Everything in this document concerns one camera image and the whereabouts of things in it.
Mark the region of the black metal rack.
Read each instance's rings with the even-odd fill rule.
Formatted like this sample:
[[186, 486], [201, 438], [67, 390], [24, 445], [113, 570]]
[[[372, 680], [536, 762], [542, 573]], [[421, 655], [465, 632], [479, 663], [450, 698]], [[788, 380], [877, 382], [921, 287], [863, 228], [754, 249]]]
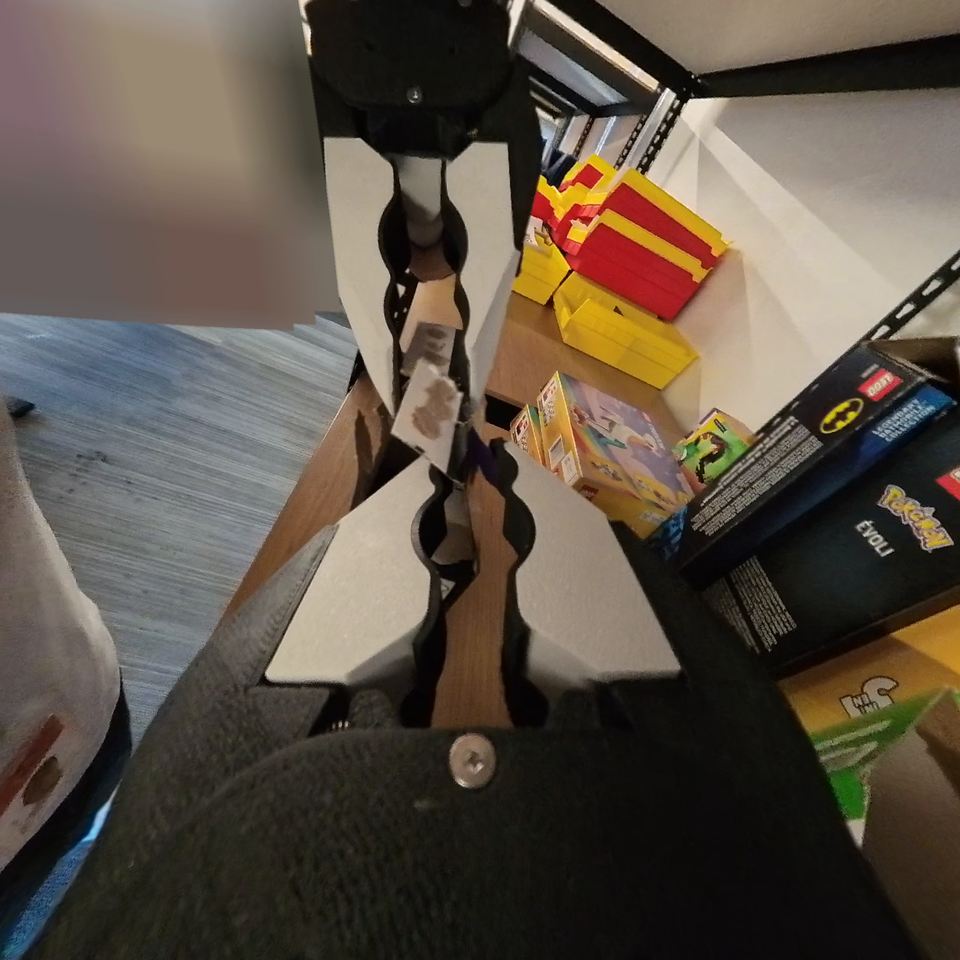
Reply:
[[602, 2], [525, 2], [517, 29], [527, 29], [570, 58], [600, 60], [635, 87], [637, 71], [668, 92], [652, 118], [634, 129], [647, 173], [693, 100], [958, 90], [958, 33], [836, 54], [697, 75], [611, 13]]

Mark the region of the person's left hand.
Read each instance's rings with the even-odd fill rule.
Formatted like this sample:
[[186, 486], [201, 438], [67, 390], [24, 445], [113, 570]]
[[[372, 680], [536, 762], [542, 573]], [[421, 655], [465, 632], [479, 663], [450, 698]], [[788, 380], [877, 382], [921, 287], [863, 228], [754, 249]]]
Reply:
[[412, 245], [409, 271], [418, 282], [440, 282], [458, 275], [442, 243], [433, 246]]

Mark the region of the black toy box yellow logo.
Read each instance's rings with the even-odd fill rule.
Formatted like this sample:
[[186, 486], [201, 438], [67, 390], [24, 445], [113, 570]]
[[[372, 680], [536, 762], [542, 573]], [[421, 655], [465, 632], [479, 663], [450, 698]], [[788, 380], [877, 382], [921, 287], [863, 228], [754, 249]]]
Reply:
[[701, 593], [776, 679], [957, 605], [959, 418], [944, 416]]

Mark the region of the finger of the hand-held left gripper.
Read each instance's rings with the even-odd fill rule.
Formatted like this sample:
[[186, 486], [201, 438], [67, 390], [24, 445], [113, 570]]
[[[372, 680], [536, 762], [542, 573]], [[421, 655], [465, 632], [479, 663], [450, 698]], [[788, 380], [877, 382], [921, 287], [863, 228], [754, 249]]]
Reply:
[[388, 414], [401, 404], [402, 284], [387, 241], [400, 210], [394, 164], [357, 137], [322, 138], [340, 302]]
[[484, 397], [498, 354], [522, 252], [517, 247], [504, 143], [475, 142], [445, 170], [446, 196], [462, 226], [464, 252], [455, 270], [465, 307], [463, 346], [469, 396]]

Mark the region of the wooden desk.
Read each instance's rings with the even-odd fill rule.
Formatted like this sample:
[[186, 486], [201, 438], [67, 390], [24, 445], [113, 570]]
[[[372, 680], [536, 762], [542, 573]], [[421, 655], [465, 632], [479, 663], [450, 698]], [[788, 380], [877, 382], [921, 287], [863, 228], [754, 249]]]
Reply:
[[[348, 513], [373, 475], [388, 430], [372, 381], [349, 388], [224, 615], [238, 610], [322, 529]], [[446, 647], [431, 722], [437, 728], [511, 724], [501, 670], [507, 575], [515, 551], [503, 535], [498, 488], [476, 481], [468, 493], [479, 573], [445, 615]]]

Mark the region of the purple green toy box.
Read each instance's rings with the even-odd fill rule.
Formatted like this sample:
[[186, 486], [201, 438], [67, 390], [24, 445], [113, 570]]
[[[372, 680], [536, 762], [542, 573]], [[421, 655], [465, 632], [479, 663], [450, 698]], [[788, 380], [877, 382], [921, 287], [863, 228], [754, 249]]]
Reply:
[[743, 421], [714, 408], [673, 446], [672, 453], [684, 481], [698, 495], [726, 474], [757, 439]]

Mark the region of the green toy box white edge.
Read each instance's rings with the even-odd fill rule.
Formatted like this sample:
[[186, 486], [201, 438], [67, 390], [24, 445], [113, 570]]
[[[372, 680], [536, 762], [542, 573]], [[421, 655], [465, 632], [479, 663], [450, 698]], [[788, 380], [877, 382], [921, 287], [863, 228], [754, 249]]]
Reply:
[[908, 735], [922, 740], [954, 794], [959, 776], [959, 694], [941, 688], [810, 734], [847, 829], [863, 845], [874, 768]]

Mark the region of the yellow plastic bin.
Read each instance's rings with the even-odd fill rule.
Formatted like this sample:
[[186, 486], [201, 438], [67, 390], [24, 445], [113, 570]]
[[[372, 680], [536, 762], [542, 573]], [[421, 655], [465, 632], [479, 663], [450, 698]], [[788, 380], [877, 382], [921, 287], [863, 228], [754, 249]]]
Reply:
[[537, 305], [546, 306], [569, 272], [569, 263], [544, 221], [531, 217], [512, 291]]
[[561, 282], [552, 301], [567, 346], [655, 389], [699, 358], [672, 324], [577, 272]]

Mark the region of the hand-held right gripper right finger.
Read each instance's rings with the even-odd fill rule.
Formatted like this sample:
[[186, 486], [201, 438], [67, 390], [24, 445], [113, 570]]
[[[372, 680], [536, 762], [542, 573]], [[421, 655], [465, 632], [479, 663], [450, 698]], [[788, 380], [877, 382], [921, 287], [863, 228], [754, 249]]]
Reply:
[[515, 553], [501, 657], [507, 704], [551, 706], [573, 690], [680, 676], [618, 538], [630, 530], [513, 442], [496, 439], [490, 451]]

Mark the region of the wooden rack shelf board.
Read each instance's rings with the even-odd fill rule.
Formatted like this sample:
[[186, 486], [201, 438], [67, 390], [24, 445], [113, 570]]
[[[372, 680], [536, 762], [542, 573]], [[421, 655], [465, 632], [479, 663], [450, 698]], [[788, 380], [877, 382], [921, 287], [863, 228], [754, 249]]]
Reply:
[[507, 429], [520, 408], [534, 402], [558, 371], [646, 411], [670, 444], [687, 431], [678, 424], [659, 390], [570, 347], [561, 337], [551, 307], [511, 293], [486, 384], [486, 420]]
[[956, 35], [957, 1], [603, 1], [693, 74]]

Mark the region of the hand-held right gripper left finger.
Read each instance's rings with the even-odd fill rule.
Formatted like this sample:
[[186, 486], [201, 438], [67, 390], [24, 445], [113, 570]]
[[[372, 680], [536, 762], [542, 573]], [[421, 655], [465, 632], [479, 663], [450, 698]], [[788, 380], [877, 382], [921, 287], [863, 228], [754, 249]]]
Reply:
[[335, 526], [265, 670], [281, 686], [414, 690], [439, 577], [419, 523], [437, 496], [419, 457]]

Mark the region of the black bat logo toy box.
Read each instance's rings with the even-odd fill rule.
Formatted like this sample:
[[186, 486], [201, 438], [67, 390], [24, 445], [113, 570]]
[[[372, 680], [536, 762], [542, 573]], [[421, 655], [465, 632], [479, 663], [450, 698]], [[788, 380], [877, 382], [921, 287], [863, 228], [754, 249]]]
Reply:
[[709, 586], [954, 410], [958, 364], [956, 335], [860, 343], [648, 543]]

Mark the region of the yellow flamingo toy box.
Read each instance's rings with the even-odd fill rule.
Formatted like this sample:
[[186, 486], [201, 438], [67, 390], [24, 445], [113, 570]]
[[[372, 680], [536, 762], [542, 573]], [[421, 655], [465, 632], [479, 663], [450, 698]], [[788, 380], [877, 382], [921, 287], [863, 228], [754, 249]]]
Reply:
[[959, 690], [958, 608], [779, 682], [809, 736], [932, 690]]

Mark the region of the small black yellow toy box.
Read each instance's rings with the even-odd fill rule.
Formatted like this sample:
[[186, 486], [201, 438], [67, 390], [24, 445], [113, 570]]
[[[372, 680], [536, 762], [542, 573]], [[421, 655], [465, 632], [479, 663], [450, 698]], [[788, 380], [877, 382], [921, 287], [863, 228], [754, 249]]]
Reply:
[[454, 604], [474, 580], [477, 548], [469, 494], [454, 478], [454, 444], [464, 393], [453, 377], [456, 336], [463, 321], [454, 300], [456, 276], [419, 282], [399, 337], [401, 398], [391, 428], [449, 483], [443, 502], [444, 534], [429, 551], [438, 569], [440, 596]]

